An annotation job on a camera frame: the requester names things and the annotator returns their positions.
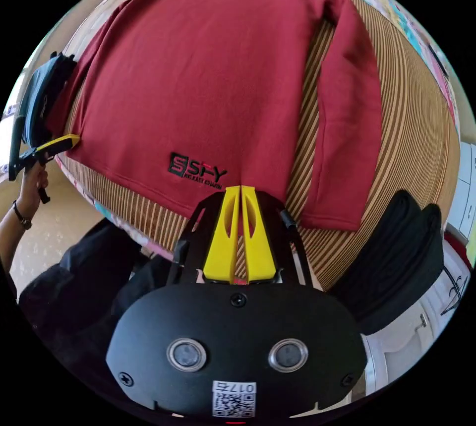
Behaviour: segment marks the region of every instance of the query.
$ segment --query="black rolled fabric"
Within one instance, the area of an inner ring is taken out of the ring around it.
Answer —
[[[439,207],[430,204],[420,210],[409,193],[398,191],[356,260],[328,293],[370,335],[411,307],[442,270]]]

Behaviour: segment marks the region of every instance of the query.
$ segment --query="black cable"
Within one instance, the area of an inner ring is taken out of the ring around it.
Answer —
[[[456,305],[459,305],[459,303],[461,302],[460,288],[459,288],[458,284],[456,283],[456,281],[453,279],[453,276],[450,274],[450,271],[446,268],[445,265],[443,265],[443,270],[445,271],[446,275],[449,277],[451,283],[453,284],[453,287],[456,291],[456,295],[458,296],[458,302],[457,302]],[[447,308],[444,309],[440,315],[446,314],[447,312],[449,312],[449,310],[451,310],[451,309],[447,309]]]
[[[302,243],[302,238],[299,235],[296,225],[292,225],[289,228],[291,241],[294,243],[296,248],[297,256],[299,258],[299,263],[301,264],[302,275],[304,276],[304,281],[307,286],[312,287],[312,277],[311,271],[309,269],[309,264],[307,262],[306,251],[304,249],[304,244]]]

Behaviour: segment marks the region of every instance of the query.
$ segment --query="hand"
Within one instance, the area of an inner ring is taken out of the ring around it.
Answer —
[[[20,197],[16,201],[18,211],[24,218],[33,218],[40,206],[38,188],[48,186],[48,172],[38,162],[23,172]]]

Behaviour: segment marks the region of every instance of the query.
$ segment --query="floor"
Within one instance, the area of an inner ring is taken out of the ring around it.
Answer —
[[[19,294],[103,217],[79,195],[56,162],[50,162],[47,170],[51,201],[40,206],[13,259],[11,276]],[[20,180],[0,184],[0,218],[17,198]]]

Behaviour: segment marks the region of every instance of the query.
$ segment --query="sweatshirt sleeve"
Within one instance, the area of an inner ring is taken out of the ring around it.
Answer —
[[[71,110],[71,104],[73,103],[73,100],[76,97],[76,94],[78,93],[78,90],[88,73],[94,56],[99,50],[101,43],[113,22],[130,1],[131,0],[127,0],[119,5],[113,11],[109,19],[103,24],[101,29],[95,34],[86,50],[81,55],[78,64],[74,68],[74,71],[71,74],[66,86],[55,100],[55,103],[53,104],[53,107],[46,120],[46,126],[53,134],[53,138],[61,137],[63,135],[64,128],[68,120],[69,111]]]
[[[377,60],[351,0],[310,0],[318,20],[335,25],[317,80],[319,128],[306,228],[356,231],[373,183],[381,145]]]

